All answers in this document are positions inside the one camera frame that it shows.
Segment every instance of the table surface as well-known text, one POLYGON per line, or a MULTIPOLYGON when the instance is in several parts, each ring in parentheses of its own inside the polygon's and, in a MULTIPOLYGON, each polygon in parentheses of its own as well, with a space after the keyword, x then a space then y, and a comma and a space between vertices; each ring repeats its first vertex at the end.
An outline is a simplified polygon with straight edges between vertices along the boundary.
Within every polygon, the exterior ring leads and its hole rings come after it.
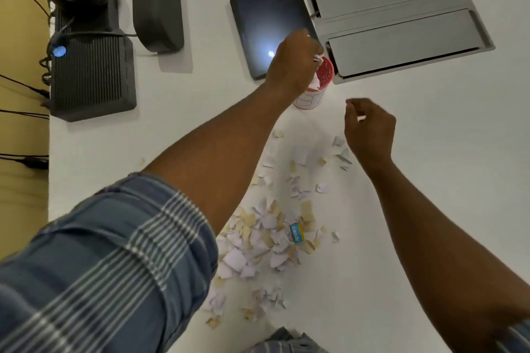
MULTIPOLYGON (((530 280, 527 234, 530 134, 529 0, 473 0, 497 49, 331 85, 321 106, 290 107, 271 140, 279 162, 269 195, 284 199, 282 171, 293 145, 329 153, 343 132, 344 100, 366 96, 397 116, 394 159, 448 216, 530 280)), ((120 0, 121 28, 134 31, 132 0, 120 0)), ((239 101, 248 74, 229 0, 182 0, 184 49, 152 56, 137 39, 138 107, 77 123, 50 121, 50 219, 99 188, 142 169, 163 149, 239 101)), ((314 197, 317 219, 341 234, 302 268, 281 277, 232 280, 224 322, 211 331, 198 313, 174 351, 238 352, 267 335, 240 308, 260 282, 279 282, 287 311, 270 321, 307 332, 330 352, 447 351, 416 301, 393 250, 374 190, 357 164, 330 161, 309 174, 332 193, 314 197)), ((245 203, 265 191, 254 190, 245 203)))

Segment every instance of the blue light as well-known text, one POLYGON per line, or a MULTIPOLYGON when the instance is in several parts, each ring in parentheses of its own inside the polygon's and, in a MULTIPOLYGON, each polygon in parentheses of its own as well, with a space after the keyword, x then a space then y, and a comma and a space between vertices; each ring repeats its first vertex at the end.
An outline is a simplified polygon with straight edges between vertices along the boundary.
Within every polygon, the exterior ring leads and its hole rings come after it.
POLYGON ((55 57, 63 57, 64 55, 66 55, 66 48, 64 46, 57 46, 52 51, 52 54, 55 57))

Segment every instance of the black tablet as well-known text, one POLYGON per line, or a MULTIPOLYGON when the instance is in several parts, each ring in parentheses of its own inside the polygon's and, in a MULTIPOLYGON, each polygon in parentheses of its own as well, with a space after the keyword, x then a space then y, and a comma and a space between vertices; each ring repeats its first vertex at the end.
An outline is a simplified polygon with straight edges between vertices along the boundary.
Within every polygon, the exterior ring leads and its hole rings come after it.
POLYGON ((265 78, 278 45, 296 29, 315 27, 304 0, 230 0, 250 75, 265 78))

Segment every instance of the person's left hand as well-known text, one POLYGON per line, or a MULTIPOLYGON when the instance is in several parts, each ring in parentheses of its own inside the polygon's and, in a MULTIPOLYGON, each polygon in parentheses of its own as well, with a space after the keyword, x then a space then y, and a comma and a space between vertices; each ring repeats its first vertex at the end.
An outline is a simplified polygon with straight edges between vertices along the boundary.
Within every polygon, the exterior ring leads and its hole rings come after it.
POLYGON ((308 89, 315 77, 321 62, 315 62, 314 56, 322 53, 324 49, 318 41, 308 36, 308 30, 291 33, 278 47, 265 82, 295 100, 308 89))

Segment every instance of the blue plaid shirt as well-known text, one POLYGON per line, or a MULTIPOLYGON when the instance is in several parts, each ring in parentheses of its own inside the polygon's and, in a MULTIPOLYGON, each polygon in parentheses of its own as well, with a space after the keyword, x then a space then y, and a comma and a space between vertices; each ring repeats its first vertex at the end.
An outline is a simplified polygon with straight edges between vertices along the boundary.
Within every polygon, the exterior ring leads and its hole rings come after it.
MULTIPOLYGON (((215 234, 181 192, 135 173, 83 201, 0 263, 2 353, 166 351, 217 270, 215 234)), ((530 322, 500 353, 530 353, 530 322)), ((308 336, 252 353, 325 352, 308 336)))

